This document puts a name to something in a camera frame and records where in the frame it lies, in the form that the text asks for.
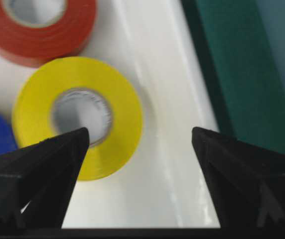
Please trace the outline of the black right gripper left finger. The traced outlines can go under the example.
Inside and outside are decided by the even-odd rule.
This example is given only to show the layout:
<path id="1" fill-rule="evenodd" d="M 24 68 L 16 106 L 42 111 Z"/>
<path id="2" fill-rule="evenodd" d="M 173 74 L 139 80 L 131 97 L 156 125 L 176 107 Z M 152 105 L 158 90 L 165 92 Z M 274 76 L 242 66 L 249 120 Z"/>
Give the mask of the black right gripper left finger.
<path id="1" fill-rule="evenodd" d="M 62 228 L 89 147 L 80 128 L 0 155 L 0 239 L 71 239 Z"/>

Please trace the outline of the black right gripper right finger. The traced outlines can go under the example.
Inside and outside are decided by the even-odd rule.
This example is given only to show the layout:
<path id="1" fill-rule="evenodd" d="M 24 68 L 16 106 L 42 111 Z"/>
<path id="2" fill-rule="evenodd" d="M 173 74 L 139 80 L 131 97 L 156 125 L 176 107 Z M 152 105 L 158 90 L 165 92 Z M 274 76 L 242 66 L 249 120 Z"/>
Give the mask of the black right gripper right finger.
<path id="1" fill-rule="evenodd" d="M 208 237 L 285 239 L 285 155 L 201 127 L 192 146 L 220 223 Z"/>

